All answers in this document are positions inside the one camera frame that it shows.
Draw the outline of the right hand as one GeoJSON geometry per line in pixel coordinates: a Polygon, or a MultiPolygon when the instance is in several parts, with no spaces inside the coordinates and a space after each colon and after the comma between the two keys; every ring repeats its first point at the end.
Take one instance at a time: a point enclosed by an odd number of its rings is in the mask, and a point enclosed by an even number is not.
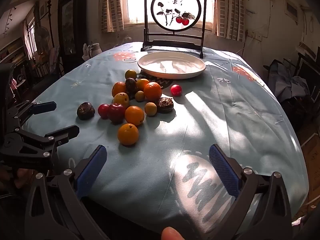
{"type": "Polygon", "coordinates": [[[162,231],[161,240],[184,240],[184,238],[174,228],[167,227],[162,231]]]}

